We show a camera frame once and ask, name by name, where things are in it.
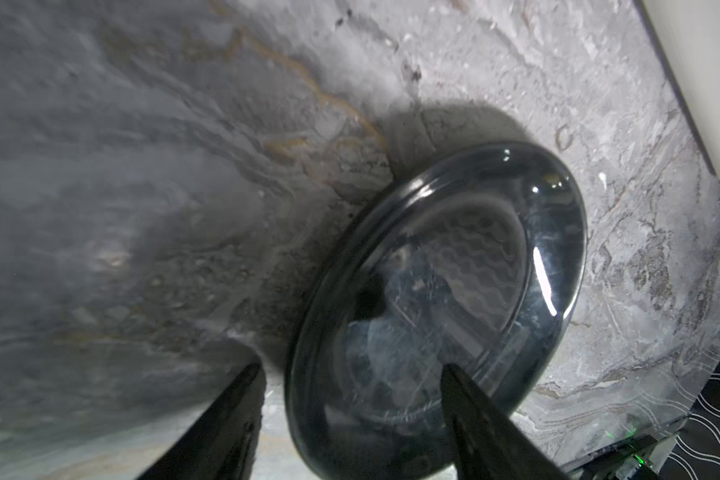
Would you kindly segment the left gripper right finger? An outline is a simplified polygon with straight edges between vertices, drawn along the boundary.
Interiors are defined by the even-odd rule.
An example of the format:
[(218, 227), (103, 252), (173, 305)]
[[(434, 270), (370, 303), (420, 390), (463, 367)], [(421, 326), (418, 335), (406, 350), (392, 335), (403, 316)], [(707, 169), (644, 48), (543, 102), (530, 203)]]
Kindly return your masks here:
[(441, 374), (441, 405), (459, 479), (565, 479), (458, 365)]

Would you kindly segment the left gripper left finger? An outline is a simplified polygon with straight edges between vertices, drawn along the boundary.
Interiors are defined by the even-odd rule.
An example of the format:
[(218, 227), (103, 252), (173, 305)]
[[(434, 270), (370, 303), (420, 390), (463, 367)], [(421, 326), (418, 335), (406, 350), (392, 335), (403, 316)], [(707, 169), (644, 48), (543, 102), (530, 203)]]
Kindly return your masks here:
[(245, 366), (140, 478), (248, 479), (255, 462), (265, 390), (262, 365)]

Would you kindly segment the cream plastic bin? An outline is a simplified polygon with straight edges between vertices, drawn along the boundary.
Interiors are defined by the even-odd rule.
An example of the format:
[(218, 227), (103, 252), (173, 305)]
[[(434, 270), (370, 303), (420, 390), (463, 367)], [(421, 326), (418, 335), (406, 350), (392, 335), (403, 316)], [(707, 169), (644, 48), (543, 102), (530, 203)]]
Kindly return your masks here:
[(720, 1), (639, 5), (720, 180)]

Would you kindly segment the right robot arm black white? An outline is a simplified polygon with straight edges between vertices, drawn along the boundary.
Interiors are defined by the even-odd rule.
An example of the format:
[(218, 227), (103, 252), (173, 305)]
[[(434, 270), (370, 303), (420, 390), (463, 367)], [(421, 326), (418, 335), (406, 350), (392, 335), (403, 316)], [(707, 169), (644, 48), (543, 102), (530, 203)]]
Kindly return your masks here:
[(666, 439), (658, 434), (632, 436), (560, 469), (569, 479), (634, 479), (651, 466), (650, 455)]

